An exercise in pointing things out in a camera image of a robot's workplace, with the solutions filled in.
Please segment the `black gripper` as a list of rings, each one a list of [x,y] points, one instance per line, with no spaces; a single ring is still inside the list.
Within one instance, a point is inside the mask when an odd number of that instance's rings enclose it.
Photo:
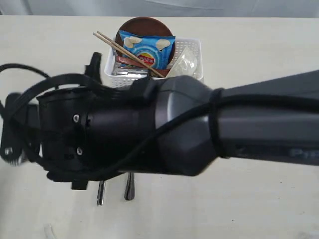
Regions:
[[[101,66],[102,54],[99,52],[94,52],[89,65],[85,66],[84,75],[93,77],[94,80],[99,83],[102,82],[100,78],[100,66]],[[43,76],[45,79],[50,76],[45,72],[34,68],[32,66],[18,64],[18,63],[6,63],[0,66],[0,72],[7,69],[22,69],[31,71],[38,75]],[[23,131],[25,129],[31,129],[31,133],[27,135],[27,142],[29,147],[35,150],[35,153],[39,154],[40,151],[40,141],[36,138],[36,135],[32,135],[36,127],[39,125],[39,119],[37,116],[38,106],[35,104],[30,104],[23,106],[16,115],[14,115],[10,121],[7,119],[7,111],[9,107],[14,103],[14,101],[20,96],[20,93],[10,93],[5,102],[5,107],[2,103],[0,103],[0,116],[2,117],[5,114],[3,125],[2,125],[2,136],[1,136],[1,145],[0,145],[0,155],[3,160],[9,163],[11,166],[18,166],[22,164],[25,160],[22,156],[24,153],[24,157],[26,160],[28,155],[24,151],[21,146],[21,142],[17,137],[17,133],[27,133]],[[78,181],[71,183],[72,190],[87,190],[88,181]]]

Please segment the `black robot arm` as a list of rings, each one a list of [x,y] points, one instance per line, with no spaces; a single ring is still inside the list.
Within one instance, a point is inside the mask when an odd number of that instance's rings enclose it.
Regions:
[[[82,74],[1,65],[43,77],[1,104],[1,158],[26,156],[75,190],[126,172],[196,176],[216,158],[319,163],[318,71],[231,89],[150,75],[111,88],[100,65],[98,52]]]

